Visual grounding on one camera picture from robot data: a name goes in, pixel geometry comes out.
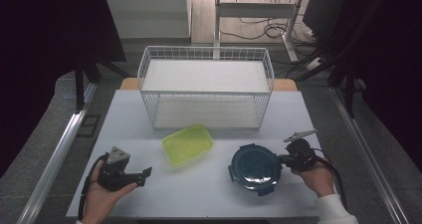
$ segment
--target wire basket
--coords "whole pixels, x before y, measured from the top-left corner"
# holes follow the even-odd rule
[[[154,128],[258,129],[274,72],[264,48],[147,47],[137,80]]]

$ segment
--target white table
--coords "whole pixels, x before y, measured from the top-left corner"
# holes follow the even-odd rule
[[[260,130],[210,130],[213,147],[194,159],[172,166],[161,140],[175,130],[154,130],[139,91],[116,91],[87,169],[68,210],[78,216],[84,179],[94,161],[116,145],[130,153],[126,173],[152,166],[145,186],[115,205],[111,217],[129,219],[238,219],[317,216],[316,195],[284,167],[275,191],[259,197],[232,182],[228,166],[241,145],[255,142],[276,154],[287,153],[284,138],[314,129],[300,92],[273,92]],[[317,136],[306,137],[319,148]]]

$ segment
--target white sleeve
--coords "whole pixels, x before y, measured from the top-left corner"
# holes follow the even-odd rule
[[[356,217],[344,209],[338,194],[317,199],[315,207],[319,217],[318,224],[357,224]]]

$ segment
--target hand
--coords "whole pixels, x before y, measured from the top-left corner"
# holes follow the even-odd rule
[[[81,220],[84,224],[102,223],[111,213],[114,205],[120,197],[131,192],[137,187],[136,183],[130,183],[121,190],[111,192],[97,183],[100,170],[104,162],[100,161],[91,175],[91,184],[87,194],[84,217]]]
[[[292,173],[300,176],[317,197],[334,194],[332,173],[322,163],[317,162],[310,170],[303,172],[292,169]]]

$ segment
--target yellow-green plastic container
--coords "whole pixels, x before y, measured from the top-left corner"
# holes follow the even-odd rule
[[[165,137],[162,144],[169,161],[178,165],[210,149],[213,139],[206,127],[195,124]]]

